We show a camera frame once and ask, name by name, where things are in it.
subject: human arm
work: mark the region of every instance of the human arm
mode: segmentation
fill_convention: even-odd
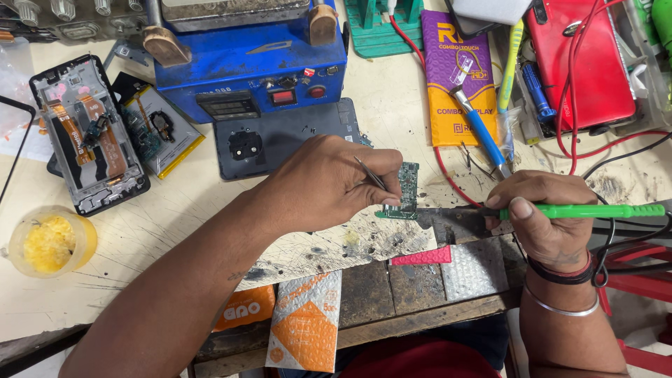
[[[578,176],[520,171],[490,193],[488,207],[508,207],[511,223],[528,256],[556,272],[576,272],[587,263],[586,244],[593,219],[548,219],[530,202],[596,204],[597,197]],[[489,228],[499,225],[488,219]],[[529,290],[541,302],[565,311],[583,311],[595,303],[590,282],[559,285],[528,267]],[[604,312],[561,315],[544,309],[526,292],[520,305],[520,327],[533,377],[612,377],[626,374],[626,363]]]
[[[382,176],[370,184],[354,160]],[[280,236],[347,222],[365,207],[398,204],[401,154],[319,135],[134,279],[100,314],[59,377],[173,378],[261,253]]]

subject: red phone case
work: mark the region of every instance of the red phone case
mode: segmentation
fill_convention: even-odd
[[[545,0],[548,22],[537,23],[534,12],[527,21],[537,56],[548,103],[558,109],[567,79],[569,45],[572,38],[562,35],[570,24],[581,21],[591,11],[592,0]],[[593,17],[579,49],[575,64],[577,123],[579,128],[628,118],[635,103],[625,68],[616,46],[614,29],[602,11]],[[562,130],[572,129],[570,93],[562,106]]]

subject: charging port board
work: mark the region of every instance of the charging port board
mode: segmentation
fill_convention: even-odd
[[[418,191],[418,163],[404,161],[399,168],[399,184],[401,184],[401,206],[382,205],[382,211],[376,211],[378,218],[406,219],[414,221],[418,219],[417,191]]]

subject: blue machine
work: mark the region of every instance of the blue machine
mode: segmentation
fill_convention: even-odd
[[[325,3],[334,7],[333,0]],[[308,43],[308,19],[194,32],[186,65],[155,65],[157,89],[197,123],[260,117],[341,99],[347,55]]]

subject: digital display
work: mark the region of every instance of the digital display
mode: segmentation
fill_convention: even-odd
[[[219,109],[231,109],[231,108],[243,108],[244,105],[242,102],[229,102],[227,104],[212,104],[211,105],[213,109],[219,110]]]
[[[227,93],[199,93],[196,102],[215,120],[259,116],[249,90]]]

